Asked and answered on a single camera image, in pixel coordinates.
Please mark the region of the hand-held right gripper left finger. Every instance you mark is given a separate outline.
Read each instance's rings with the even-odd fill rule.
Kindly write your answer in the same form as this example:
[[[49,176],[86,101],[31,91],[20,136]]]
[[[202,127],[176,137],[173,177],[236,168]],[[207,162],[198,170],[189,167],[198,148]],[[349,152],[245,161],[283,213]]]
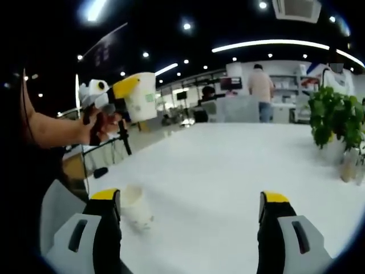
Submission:
[[[120,190],[97,192],[55,234],[52,268],[56,273],[123,273],[121,239]]]

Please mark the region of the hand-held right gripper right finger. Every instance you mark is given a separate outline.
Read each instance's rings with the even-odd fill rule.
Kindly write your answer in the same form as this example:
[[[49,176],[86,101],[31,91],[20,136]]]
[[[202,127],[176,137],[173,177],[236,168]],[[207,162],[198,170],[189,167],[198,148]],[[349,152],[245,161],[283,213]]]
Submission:
[[[258,222],[257,273],[324,273],[332,263],[323,235],[282,194],[260,193]]]

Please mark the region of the person's left hand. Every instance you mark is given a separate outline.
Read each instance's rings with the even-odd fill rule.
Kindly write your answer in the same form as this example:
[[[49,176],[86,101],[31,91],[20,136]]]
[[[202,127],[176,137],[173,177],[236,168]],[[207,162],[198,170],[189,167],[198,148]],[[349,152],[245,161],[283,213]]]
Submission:
[[[83,113],[82,117],[78,120],[78,138],[77,141],[79,144],[90,144],[90,138],[91,138],[91,130],[94,127],[97,116],[100,110],[93,109],[90,113]],[[87,118],[89,119],[88,124],[84,124],[84,116],[87,115]]]

